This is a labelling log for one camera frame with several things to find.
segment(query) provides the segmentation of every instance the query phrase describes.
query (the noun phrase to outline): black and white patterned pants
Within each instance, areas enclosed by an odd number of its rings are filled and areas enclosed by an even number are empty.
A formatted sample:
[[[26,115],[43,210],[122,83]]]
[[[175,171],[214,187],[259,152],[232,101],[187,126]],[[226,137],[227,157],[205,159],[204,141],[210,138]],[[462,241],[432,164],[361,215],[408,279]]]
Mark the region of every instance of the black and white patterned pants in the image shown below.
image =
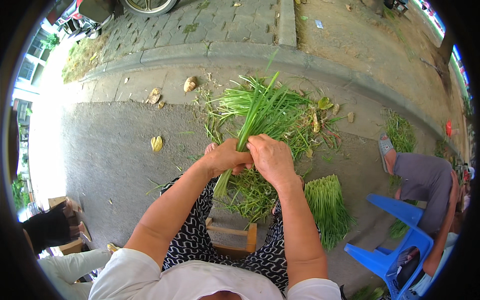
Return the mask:
[[[179,178],[180,176],[167,183],[160,195],[168,190]],[[288,277],[280,202],[275,207],[275,214],[265,238],[265,245],[243,259],[232,261],[228,256],[217,253],[205,225],[205,220],[212,209],[213,188],[217,179],[213,178],[207,184],[193,205],[180,231],[170,243],[163,262],[163,271],[187,261],[200,260],[215,264],[231,265],[262,274],[270,279],[281,291],[285,290],[288,285]]]

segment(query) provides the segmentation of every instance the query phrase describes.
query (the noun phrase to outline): hand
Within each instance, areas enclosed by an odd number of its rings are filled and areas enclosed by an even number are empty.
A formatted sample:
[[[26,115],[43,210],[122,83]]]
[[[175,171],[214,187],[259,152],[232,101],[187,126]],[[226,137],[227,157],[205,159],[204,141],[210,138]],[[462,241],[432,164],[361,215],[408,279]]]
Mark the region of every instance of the hand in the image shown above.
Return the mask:
[[[247,148],[260,174],[278,191],[290,184],[300,184],[293,169],[292,152],[287,144],[266,134],[248,138]]]
[[[198,162],[207,168],[212,178],[228,169],[233,169],[232,174],[238,175],[246,165],[252,167],[253,158],[248,152],[238,152],[237,143],[238,139],[227,139]]]
[[[452,170],[450,172],[450,175],[452,176],[452,189],[450,191],[450,199],[449,202],[451,206],[455,206],[458,200],[458,190],[459,190],[459,185],[458,185],[458,178],[456,176],[455,170]]]

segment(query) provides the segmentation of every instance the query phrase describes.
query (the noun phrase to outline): window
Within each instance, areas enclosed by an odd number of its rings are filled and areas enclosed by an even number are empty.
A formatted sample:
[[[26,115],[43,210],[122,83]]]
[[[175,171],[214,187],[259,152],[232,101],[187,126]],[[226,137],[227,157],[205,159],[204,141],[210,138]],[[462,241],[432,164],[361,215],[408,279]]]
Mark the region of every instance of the window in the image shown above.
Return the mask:
[[[42,54],[42,50],[43,50],[43,45],[40,42],[40,40],[42,39],[44,39],[43,36],[36,35],[32,41],[32,44],[30,45],[30,48],[28,48],[27,53],[35,56],[36,58],[40,58],[40,55]]]
[[[35,65],[27,59],[24,59],[22,63],[22,67],[20,68],[20,72],[18,73],[18,77],[25,78],[26,80],[30,80],[32,78],[33,70]]]

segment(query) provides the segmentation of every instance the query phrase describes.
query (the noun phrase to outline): gray pants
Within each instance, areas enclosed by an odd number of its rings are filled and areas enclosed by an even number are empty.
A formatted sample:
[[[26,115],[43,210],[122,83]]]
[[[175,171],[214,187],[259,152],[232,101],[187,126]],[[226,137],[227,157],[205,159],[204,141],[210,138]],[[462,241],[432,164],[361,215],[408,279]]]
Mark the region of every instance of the gray pants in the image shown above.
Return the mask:
[[[435,233],[445,217],[452,177],[452,165],[445,159],[415,153],[397,153],[393,168],[402,177],[401,200],[426,201],[427,207],[418,227]]]

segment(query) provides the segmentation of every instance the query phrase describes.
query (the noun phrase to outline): dry leaf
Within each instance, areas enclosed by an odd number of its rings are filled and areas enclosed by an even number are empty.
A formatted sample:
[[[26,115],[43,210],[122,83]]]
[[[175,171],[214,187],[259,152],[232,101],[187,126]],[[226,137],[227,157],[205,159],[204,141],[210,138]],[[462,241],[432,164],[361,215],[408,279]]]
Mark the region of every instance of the dry leaf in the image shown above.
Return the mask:
[[[90,58],[90,61],[94,60],[95,57],[97,56],[96,52],[93,54],[93,56]]]
[[[155,104],[160,99],[160,96],[160,88],[156,87],[150,92],[145,103]]]
[[[307,155],[308,158],[311,158],[312,155],[313,155],[313,150],[308,148],[307,151],[306,151],[306,155]]]
[[[353,116],[354,115],[355,114],[353,113],[353,111],[351,111],[347,114],[347,120],[348,120],[349,123],[353,123]]]
[[[197,78],[195,76],[187,78],[185,84],[183,85],[183,90],[185,92],[191,92],[197,87]]]
[[[328,97],[322,97],[318,101],[318,108],[321,110],[329,109],[333,106],[333,103],[330,103],[330,99]]]
[[[335,105],[333,105],[332,115],[336,116],[336,114],[338,113],[339,110],[340,110],[340,105],[338,103],[336,103]]]
[[[152,144],[152,150],[153,152],[158,152],[160,150],[162,150],[162,147],[163,147],[163,141],[162,141],[162,138],[161,137],[153,137],[152,140],[150,141],[150,143]]]
[[[320,124],[318,123],[317,113],[313,112],[313,132],[317,133],[320,131]]]

